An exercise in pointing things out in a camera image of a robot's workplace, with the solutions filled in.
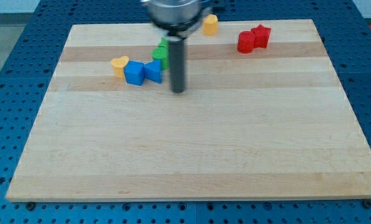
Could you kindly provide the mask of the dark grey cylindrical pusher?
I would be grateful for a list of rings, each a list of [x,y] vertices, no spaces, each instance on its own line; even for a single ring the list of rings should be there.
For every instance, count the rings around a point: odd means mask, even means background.
[[[170,88],[174,93],[185,90],[185,40],[168,36],[168,58],[170,66]]]

